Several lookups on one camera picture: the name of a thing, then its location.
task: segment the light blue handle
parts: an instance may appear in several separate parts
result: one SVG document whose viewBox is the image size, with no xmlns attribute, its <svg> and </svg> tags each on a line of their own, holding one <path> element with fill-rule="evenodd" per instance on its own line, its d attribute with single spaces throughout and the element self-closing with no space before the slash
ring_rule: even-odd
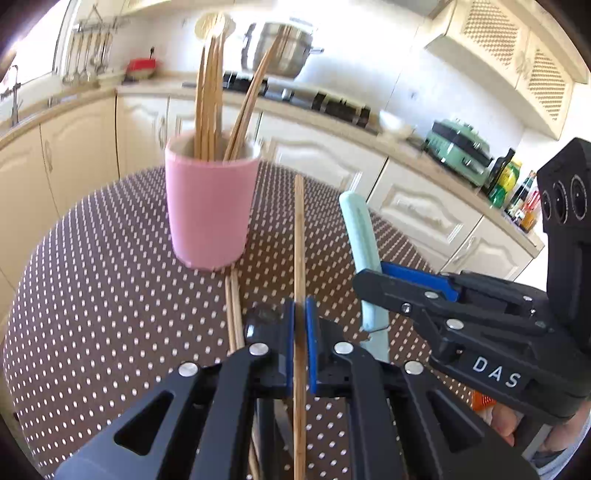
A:
<svg viewBox="0 0 591 480">
<path fill-rule="evenodd" d="M 356 193 L 345 192 L 340 195 L 339 203 L 353 251 L 355 271 L 360 272 L 368 268 L 381 272 L 378 244 L 365 200 Z M 361 313 L 363 329 L 369 333 L 369 340 L 364 342 L 363 346 L 376 359 L 387 362 L 389 344 L 388 334 L 384 329 L 389 325 L 388 311 L 362 301 Z"/>
</svg>

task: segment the woven lattice panel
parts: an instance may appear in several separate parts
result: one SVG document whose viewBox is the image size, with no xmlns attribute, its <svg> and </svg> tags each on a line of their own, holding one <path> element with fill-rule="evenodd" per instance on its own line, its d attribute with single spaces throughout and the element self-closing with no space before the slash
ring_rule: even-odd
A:
<svg viewBox="0 0 591 480">
<path fill-rule="evenodd" d="M 556 64 L 540 49 L 535 52 L 534 67 L 527 88 L 552 120 L 558 120 L 564 102 L 566 82 Z"/>
<path fill-rule="evenodd" d="M 511 65 L 519 29 L 496 5 L 474 0 L 462 33 L 503 65 Z"/>
</svg>

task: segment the window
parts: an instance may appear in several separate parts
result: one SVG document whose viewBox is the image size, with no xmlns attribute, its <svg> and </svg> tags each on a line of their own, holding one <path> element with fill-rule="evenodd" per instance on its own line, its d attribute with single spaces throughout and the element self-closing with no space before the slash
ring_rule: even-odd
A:
<svg viewBox="0 0 591 480">
<path fill-rule="evenodd" d="M 18 65 L 18 81 L 26 83 L 53 70 L 53 59 L 61 24 L 70 0 L 60 0 L 39 20 L 28 35 L 17 44 L 17 56 L 12 62 Z M 2 91 L 14 84 L 11 69 L 2 82 Z"/>
</svg>

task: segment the hand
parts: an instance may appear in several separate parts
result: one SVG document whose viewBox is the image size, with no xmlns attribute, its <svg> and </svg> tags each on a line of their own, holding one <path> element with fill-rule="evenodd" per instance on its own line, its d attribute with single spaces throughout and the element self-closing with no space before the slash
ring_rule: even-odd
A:
<svg viewBox="0 0 591 480">
<path fill-rule="evenodd" d="M 570 447 L 581 433 L 589 417 L 590 409 L 591 402 L 584 402 L 573 418 L 562 425 L 554 427 L 540 447 L 540 452 L 560 452 Z M 514 433 L 517 425 L 517 415 L 514 410 L 504 405 L 495 405 L 492 410 L 491 427 L 511 446 L 515 444 Z"/>
</svg>

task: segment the dark bottle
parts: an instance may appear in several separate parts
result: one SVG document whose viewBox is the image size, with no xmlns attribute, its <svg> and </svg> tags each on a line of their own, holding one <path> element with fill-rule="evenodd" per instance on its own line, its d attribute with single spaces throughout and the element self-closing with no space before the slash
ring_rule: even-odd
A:
<svg viewBox="0 0 591 480">
<path fill-rule="evenodd" d="M 515 194 L 511 198 L 511 201 L 505 208 L 505 213 L 509 215 L 511 220 L 515 221 L 517 218 L 519 218 L 519 214 L 521 213 L 522 208 L 525 205 L 527 196 L 530 194 L 531 186 L 534 184 L 535 176 L 536 172 L 532 170 L 525 179 L 525 181 L 515 191 Z"/>
<path fill-rule="evenodd" d="M 499 181 L 499 177 L 505 167 L 509 164 L 513 157 L 515 156 L 515 150 L 512 148 L 509 149 L 509 153 L 504 157 L 499 157 L 496 159 L 495 165 L 491 169 L 490 175 L 486 178 L 484 185 L 482 187 L 482 193 L 487 197 L 491 194 L 492 189 L 495 188 L 496 182 Z"/>
</svg>

